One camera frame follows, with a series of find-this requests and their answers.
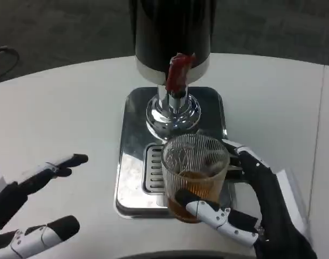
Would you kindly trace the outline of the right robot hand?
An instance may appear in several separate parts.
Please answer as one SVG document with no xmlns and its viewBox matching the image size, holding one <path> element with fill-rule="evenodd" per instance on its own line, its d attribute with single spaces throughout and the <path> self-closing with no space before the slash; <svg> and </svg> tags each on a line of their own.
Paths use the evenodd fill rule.
<svg viewBox="0 0 329 259">
<path fill-rule="evenodd" d="M 175 193 L 175 200 L 190 215 L 224 236 L 253 247 L 257 258 L 317 258 L 310 243 L 309 224 L 293 175 L 286 170 L 273 173 L 270 166 L 249 147 L 223 140 L 234 155 L 238 170 L 229 180 L 245 182 L 256 194 L 262 219 L 222 207 L 187 189 Z"/>
</svg>

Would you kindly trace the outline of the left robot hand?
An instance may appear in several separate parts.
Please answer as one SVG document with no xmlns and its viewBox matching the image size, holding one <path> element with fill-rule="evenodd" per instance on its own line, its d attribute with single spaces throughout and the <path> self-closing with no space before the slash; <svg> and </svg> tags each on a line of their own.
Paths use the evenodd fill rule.
<svg viewBox="0 0 329 259">
<path fill-rule="evenodd" d="M 28 200 L 55 178 L 72 174 L 72 168 L 88 162 L 86 154 L 72 154 L 46 162 L 27 173 L 25 179 L 7 183 L 0 174 L 0 231 Z M 29 258 L 57 246 L 78 233 L 80 224 L 72 216 L 50 223 L 0 232 L 0 258 Z"/>
</svg>

